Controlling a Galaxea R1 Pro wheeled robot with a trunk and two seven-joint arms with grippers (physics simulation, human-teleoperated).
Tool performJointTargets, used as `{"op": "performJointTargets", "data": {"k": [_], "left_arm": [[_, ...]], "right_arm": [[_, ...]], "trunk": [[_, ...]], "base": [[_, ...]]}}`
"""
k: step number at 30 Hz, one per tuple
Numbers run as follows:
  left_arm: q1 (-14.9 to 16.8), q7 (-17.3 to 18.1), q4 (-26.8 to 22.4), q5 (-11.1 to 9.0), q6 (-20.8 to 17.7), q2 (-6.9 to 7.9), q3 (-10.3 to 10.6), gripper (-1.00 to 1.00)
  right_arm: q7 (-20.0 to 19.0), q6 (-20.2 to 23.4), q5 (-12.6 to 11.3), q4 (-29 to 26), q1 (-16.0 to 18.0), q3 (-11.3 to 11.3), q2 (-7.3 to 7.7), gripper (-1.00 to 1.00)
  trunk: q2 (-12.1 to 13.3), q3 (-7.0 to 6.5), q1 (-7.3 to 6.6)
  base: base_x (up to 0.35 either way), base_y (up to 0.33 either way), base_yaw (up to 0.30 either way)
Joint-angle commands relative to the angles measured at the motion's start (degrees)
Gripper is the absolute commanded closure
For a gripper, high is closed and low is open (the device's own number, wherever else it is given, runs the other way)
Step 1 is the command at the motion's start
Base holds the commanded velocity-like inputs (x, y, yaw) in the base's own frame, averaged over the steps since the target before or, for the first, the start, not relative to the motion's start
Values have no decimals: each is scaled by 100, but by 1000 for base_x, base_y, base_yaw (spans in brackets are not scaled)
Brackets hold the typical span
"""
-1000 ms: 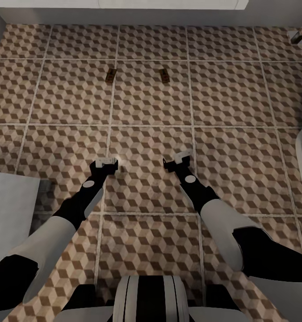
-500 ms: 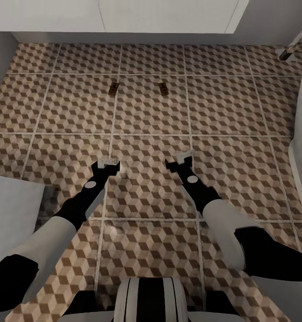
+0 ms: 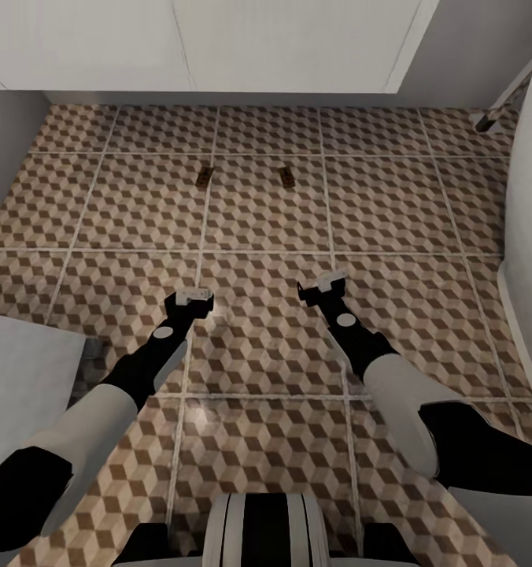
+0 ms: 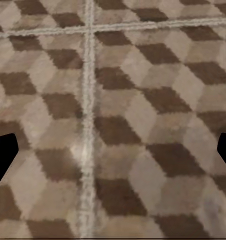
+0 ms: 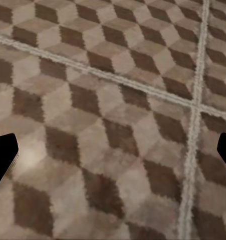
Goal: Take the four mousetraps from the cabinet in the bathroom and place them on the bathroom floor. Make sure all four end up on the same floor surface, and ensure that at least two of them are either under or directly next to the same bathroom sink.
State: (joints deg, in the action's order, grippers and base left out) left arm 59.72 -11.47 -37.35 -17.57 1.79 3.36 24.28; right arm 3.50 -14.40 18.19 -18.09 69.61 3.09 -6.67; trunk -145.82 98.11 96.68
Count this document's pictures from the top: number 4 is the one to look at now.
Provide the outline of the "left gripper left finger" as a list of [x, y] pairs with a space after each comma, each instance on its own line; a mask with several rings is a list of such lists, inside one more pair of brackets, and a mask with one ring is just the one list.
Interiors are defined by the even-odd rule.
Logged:
[[14, 133], [0, 136], [0, 181], [19, 151]]

